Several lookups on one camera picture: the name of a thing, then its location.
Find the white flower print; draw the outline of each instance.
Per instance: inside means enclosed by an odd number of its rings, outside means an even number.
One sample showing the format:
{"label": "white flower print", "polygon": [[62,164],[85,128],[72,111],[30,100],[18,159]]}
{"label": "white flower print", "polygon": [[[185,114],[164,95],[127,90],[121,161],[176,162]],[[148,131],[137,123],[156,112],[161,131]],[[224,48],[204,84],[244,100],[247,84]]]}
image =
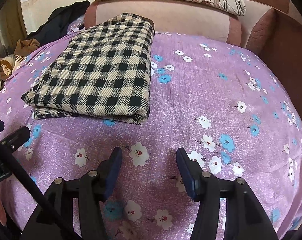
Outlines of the white flower print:
{"label": "white flower print", "polygon": [[204,129],[208,129],[211,127],[211,123],[210,123],[209,119],[203,115],[200,116],[199,123],[200,123],[200,125],[202,125],[202,128],[204,128]]}
{"label": "white flower print", "polygon": [[123,237],[126,240],[137,239],[137,233],[132,229],[132,227],[127,221],[122,221],[122,225],[119,227],[119,230],[122,232]]}
{"label": "white flower print", "polygon": [[249,77],[250,81],[255,84],[255,79],[253,77]]}
{"label": "white flower print", "polygon": [[33,148],[29,148],[27,153],[26,153],[26,159],[29,161],[32,157],[33,154]]}
{"label": "white flower print", "polygon": [[131,152],[129,156],[133,159],[134,166],[144,166],[146,161],[149,159],[149,154],[147,148],[143,146],[140,142],[137,142],[135,145],[131,146]]}
{"label": "white flower print", "polygon": [[255,88],[254,88],[254,85],[252,84],[252,83],[248,83],[248,87],[252,90],[252,91],[254,91],[255,90]]}
{"label": "white flower print", "polygon": [[204,134],[203,138],[201,138],[201,141],[203,142],[203,147],[205,149],[208,149],[210,152],[214,152],[215,143],[211,136],[207,136],[206,134]]}
{"label": "white flower print", "polygon": [[222,218],[222,226],[221,227],[222,227],[223,230],[226,229],[226,218],[227,217]]}
{"label": "white flower print", "polygon": [[289,164],[290,164],[290,166],[293,166],[293,160],[291,157],[289,157]]}
{"label": "white flower print", "polygon": [[272,75],[270,75],[270,77],[273,79],[273,82],[276,82],[275,78]]}
{"label": "white flower print", "polygon": [[217,174],[221,171],[222,163],[219,157],[213,156],[209,161],[209,168],[212,174]]}
{"label": "white flower print", "polygon": [[289,178],[290,178],[290,182],[294,180],[294,171],[292,167],[289,168]]}
{"label": "white flower print", "polygon": [[158,65],[155,62],[151,61],[151,67],[158,68]]}
{"label": "white flower print", "polygon": [[186,62],[191,62],[193,59],[188,57],[188,56],[184,56],[183,59],[186,61]]}
{"label": "white flower print", "polygon": [[175,186],[178,188],[179,192],[187,192],[186,187],[183,184],[182,177],[179,176],[178,181],[176,182]]}
{"label": "white flower print", "polygon": [[244,168],[238,163],[233,163],[232,171],[234,172],[234,176],[242,176],[244,173]]}
{"label": "white flower print", "polygon": [[289,144],[284,144],[284,145],[283,145],[283,152],[289,154],[289,151],[290,151],[290,149],[289,149]]}
{"label": "white flower print", "polygon": [[32,124],[28,123],[26,126],[31,130]]}
{"label": "white flower print", "polygon": [[177,54],[178,56],[184,55],[184,53],[181,50],[176,50],[174,53]]}
{"label": "white flower print", "polygon": [[196,151],[192,151],[191,153],[188,153],[188,157],[190,160],[197,162],[201,168],[205,166],[203,159],[203,156],[201,153],[197,153]]}
{"label": "white flower print", "polygon": [[76,154],[74,155],[74,158],[75,158],[74,163],[78,164],[79,167],[82,167],[87,164],[88,156],[86,155],[84,148],[77,149]]}
{"label": "white flower print", "polygon": [[169,212],[165,210],[158,209],[156,215],[154,216],[156,219],[156,225],[162,227],[164,230],[168,230],[172,227],[172,216]]}
{"label": "white flower print", "polygon": [[188,227],[188,229],[187,229],[187,232],[189,234],[192,234],[193,228],[194,228],[194,224],[190,224],[189,227]]}
{"label": "white flower print", "polygon": [[127,214],[128,219],[133,222],[142,216],[140,205],[132,200],[128,200],[127,205],[124,207],[124,212]]}
{"label": "white flower print", "polygon": [[172,65],[166,65],[165,69],[169,70],[169,71],[172,71],[172,70],[174,70],[174,66],[172,66]]}
{"label": "white flower print", "polygon": [[238,102],[238,110],[240,111],[240,113],[243,114],[246,109],[247,109],[246,104],[242,101],[239,101]]}

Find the sofa armrest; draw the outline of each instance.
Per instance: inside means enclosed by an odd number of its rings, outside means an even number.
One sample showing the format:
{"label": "sofa armrest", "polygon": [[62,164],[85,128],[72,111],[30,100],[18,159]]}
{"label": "sofa armrest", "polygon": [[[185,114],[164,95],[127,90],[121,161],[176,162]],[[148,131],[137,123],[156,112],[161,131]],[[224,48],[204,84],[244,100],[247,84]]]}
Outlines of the sofa armrest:
{"label": "sofa armrest", "polygon": [[238,16],[242,29],[240,46],[258,55],[275,28],[276,11],[268,5],[250,0],[246,0],[245,5],[246,14]]}

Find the floral bedsheet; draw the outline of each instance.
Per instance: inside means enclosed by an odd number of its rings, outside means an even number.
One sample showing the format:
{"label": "floral bedsheet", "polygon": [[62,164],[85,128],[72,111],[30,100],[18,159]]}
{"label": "floral bedsheet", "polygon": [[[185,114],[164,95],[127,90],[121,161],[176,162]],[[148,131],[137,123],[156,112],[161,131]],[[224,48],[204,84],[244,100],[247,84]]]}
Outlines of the floral bedsheet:
{"label": "floral bedsheet", "polygon": [[[123,164],[101,203],[110,239],[189,239],[199,204],[186,194],[175,161],[190,159],[218,178],[246,179],[278,236],[302,218],[302,122],[285,89],[252,52],[200,36],[157,33],[152,45],[150,117],[142,126],[82,116],[34,120],[21,95],[75,36],[33,52],[0,93],[4,138],[31,137],[14,156],[42,192],[56,177],[80,178],[115,146]],[[5,208],[23,228],[36,206],[14,176],[1,184]],[[217,239],[223,238],[221,199]],[[80,233],[75,212],[75,230]]]}

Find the folded plaid blanket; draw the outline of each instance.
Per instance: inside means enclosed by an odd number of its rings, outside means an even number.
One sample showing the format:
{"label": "folded plaid blanket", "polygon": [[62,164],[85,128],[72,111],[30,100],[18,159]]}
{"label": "folded plaid blanket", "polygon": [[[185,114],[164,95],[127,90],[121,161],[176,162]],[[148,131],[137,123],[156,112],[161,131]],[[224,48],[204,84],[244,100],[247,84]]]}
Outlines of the folded plaid blanket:
{"label": "folded plaid blanket", "polygon": [[22,95],[36,119],[82,114],[142,124],[149,117],[152,24],[123,13],[70,41]]}

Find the sofa cushion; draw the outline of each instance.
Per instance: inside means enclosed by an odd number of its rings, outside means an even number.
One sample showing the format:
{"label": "sofa cushion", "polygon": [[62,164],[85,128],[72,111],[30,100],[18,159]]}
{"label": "sofa cushion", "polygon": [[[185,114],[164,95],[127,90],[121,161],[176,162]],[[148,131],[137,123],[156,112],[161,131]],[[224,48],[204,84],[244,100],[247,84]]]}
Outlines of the sofa cushion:
{"label": "sofa cushion", "polygon": [[96,0],[85,14],[85,28],[123,12],[151,19],[157,32],[200,35],[240,45],[241,24],[236,16],[201,4],[177,0]]}

